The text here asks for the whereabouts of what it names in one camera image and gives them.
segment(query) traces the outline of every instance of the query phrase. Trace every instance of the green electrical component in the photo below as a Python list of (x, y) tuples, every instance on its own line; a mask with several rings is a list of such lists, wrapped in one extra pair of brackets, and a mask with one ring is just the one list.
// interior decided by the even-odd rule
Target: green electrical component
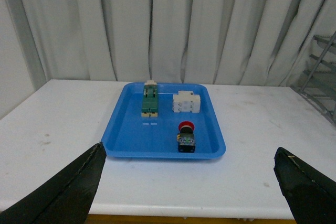
[(154, 81), (147, 81), (143, 87), (143, 99), (141, 107), (141, 116), (143, 117), (157, 117), (159, 97), (158, 85)]

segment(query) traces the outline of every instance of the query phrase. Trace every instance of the blue tray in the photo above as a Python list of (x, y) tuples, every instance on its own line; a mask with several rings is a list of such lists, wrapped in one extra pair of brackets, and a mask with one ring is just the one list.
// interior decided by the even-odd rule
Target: blue tray
[[(119, 97), (102, 142), (107, 155), (132, 158), (211, 159), (226, 147), (207, 89), (199, 84), (158, 83), (159, 116), (141, 117), (143, 82), (127, 84)], [(173, 94), (194, 91), (201, 97), (199, 113), (172, 110)], [(180, 153), (176, 140), (179, 123), (195, 125), (195, 153)]]

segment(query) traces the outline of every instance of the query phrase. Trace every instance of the metal rack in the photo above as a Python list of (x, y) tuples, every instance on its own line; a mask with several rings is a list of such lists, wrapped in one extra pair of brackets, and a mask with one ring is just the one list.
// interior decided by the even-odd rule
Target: metal rack
[[(307, 79), (302, 87), (293, 89), (336, 125), (336, 64), (324, 60), (328, 51), (336, 55), (336, 31), (329, 40), (321, 36), (314, 36), (313, 39), (323, 48), (323, 52), (319, 57), (310, 55), (316, 62), (311, 70), (303, 72)], [(321, 65), (324, 67), (322, 71), (319, 70)]]

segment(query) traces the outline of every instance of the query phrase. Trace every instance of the wall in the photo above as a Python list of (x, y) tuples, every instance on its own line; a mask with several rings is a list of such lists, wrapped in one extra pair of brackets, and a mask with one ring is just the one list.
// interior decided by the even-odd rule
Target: wall
[(34, 93), (7, 8), (0, 0), (0, 119)]

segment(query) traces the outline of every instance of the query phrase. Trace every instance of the white table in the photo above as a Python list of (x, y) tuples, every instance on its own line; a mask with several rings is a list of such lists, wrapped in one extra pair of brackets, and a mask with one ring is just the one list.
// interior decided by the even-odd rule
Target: white table
[[(0, 211), (101, 140), (125, 84), (51, 80), (0, 121)], [(273, 171), (280, 146), (336, 180), (336, 128), (290, 88), (205, 87), (224, 156), (108, 157), (91, 214), (292, 219)]]

